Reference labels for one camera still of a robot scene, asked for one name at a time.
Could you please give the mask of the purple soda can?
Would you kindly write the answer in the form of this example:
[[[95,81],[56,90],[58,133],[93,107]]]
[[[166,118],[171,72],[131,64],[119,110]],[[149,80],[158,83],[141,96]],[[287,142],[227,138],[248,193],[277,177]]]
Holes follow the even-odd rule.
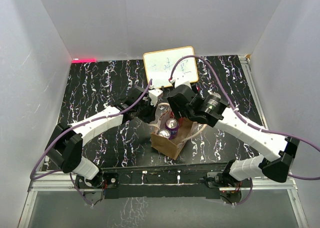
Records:
[[[166,139],[171,138],[171,132],[168,129],[161,129],[158,131],[158,135]]]
[[[209,95],[210,99],[216,100],[216,101],[220,101],[221,100],[221,95],[218,93],[212,93]]]
[[[171,139],[174,139],[178,134],[179,122],[175,118],[169,118],[165,123],[165,128],[171,132]]]

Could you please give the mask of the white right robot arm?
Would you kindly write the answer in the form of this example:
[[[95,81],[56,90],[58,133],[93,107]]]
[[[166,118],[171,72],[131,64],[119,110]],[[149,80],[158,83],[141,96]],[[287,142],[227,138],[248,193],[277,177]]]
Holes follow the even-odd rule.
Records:
[[[180,85],[167,96],[175,118],[188,118],[227,132],[259,152],[259,156],[245,160],[231,160],[219,175],[233,187],[248,178],[265,176],[284,183],[296,157],[299,140],[277,134],[264,133],[263,127],[250,125],[242,115],[217,93],[206,98],[187,85]]]

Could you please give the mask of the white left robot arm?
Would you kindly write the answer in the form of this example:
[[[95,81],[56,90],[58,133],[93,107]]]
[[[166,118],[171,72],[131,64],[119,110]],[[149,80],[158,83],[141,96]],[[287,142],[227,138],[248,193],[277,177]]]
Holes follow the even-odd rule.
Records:
[[[93,116],[72,124],[57,124],[48,142],[46,155],[65,174],[77,174],[90,187],[99,187],[103,183],[103,172],[96,163],[83,156],[83,147],[100,134],[134,118],[145,123],[153,122],[162,95],[160,89],[136,87],[130,90],[127,97]]]

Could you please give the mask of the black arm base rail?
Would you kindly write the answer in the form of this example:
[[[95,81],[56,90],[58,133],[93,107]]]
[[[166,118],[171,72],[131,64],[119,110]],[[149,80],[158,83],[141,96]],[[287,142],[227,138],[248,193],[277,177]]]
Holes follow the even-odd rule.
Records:
[[[104,168],[96,187],[77,175],[76,185],[86,193],[101,192],[104,199],[132,197],[220,199],[223,189],[240,193],[252,188],[252,181],[223,181],[226,163]]]

